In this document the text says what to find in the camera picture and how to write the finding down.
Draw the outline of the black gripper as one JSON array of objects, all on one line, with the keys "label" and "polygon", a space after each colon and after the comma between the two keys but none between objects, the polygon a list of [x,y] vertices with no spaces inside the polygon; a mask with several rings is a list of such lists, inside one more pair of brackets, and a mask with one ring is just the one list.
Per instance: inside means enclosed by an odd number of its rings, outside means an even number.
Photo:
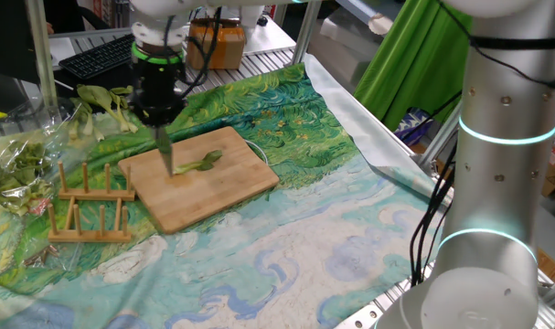
[{"label": "black gripper", "polygon": [[175,91],[176,65],[138,61],[133,65],[133,113],[145,126],[172,124],[186,101]]}]

